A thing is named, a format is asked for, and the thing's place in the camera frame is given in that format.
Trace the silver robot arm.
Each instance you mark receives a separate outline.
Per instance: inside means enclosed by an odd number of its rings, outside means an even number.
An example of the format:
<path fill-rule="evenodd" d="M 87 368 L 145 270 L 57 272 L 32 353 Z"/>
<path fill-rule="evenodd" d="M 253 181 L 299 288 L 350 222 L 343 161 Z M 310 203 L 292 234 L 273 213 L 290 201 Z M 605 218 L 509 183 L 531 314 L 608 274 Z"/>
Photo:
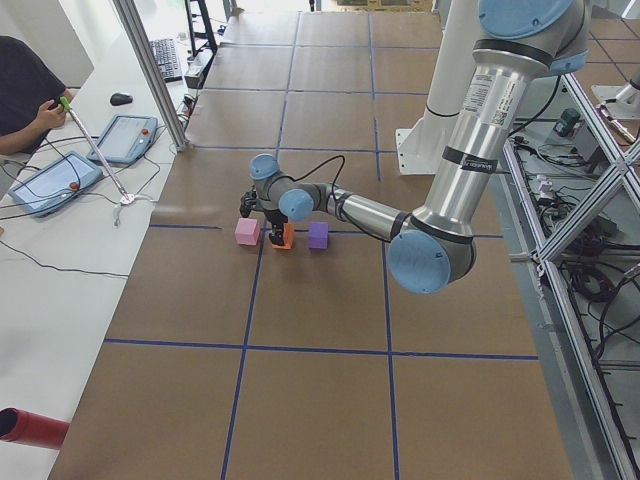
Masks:
<path fill-rule="evenodd" d="M 334 183 L 285 174 L 260 154 L 239 211 L 270 223 L 284 242 L 289 222 L 322 211 L 389 243 L 389 267 L 405 289 L 430 294 L 464 277 L 476 258 L 471 226 L 498 164 L 519 105 L 541 77 L 580 69 L 586 60 L 588 1 L 455 1 L 443 32 L 427 118 L 447 118 L 444 143 L 425 202 L 410 212 L 361 197 Z"/>

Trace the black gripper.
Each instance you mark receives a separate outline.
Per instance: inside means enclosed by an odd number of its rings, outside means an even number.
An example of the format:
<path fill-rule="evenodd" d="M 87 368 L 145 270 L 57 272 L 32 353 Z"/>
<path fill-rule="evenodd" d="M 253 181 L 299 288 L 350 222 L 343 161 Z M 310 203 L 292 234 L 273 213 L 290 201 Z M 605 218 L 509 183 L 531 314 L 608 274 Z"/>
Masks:
<path fill-rule="evenodd" d="M 272 246 L 284 245 L 284 225 L 288 222 L 288 217 L 278 209 L 265 210 L 264 215 L 271 225 L 269 240 Z"/>

